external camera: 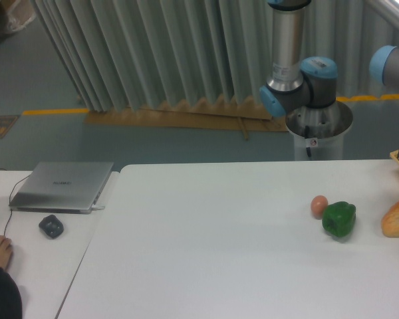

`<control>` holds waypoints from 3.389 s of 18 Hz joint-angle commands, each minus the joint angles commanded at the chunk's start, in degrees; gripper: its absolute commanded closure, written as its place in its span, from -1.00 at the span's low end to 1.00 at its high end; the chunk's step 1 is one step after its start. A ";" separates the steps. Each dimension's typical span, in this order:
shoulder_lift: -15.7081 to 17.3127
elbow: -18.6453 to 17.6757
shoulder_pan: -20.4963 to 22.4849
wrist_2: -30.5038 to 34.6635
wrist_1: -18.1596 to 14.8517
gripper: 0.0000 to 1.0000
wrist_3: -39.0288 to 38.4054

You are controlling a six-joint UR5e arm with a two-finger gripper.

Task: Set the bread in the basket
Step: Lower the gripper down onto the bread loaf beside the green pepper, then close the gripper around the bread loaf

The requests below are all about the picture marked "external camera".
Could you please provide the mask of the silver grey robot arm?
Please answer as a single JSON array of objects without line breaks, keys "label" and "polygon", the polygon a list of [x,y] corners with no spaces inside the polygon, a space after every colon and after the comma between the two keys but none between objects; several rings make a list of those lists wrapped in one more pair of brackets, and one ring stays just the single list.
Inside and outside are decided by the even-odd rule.
[{"label": "silver grey robot arm", "polygon": [[[311,1],[266,1],[273,10],[273,70],[259,89],[265,109],[274,117],[288,115],[287,128],[300,137],[306,159],[318,141],[342,138],[352,125],[352,112],[336,102],[336,63],[312,56],[300,61],[305,9]],[[399,30],[399,1],[365,1]],[[382,85],[399,92],[399,48],[378,49],[369,73]]]}]

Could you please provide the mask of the black sleeve forearm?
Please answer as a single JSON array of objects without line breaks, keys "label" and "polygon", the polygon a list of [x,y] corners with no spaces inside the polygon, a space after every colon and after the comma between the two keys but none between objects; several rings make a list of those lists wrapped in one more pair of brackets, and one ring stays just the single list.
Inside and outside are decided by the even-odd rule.
[{"label": "black sleeve forearm", "polygon": [[22,318],[21,294],[11,276],[0,268],[0,318]]}]

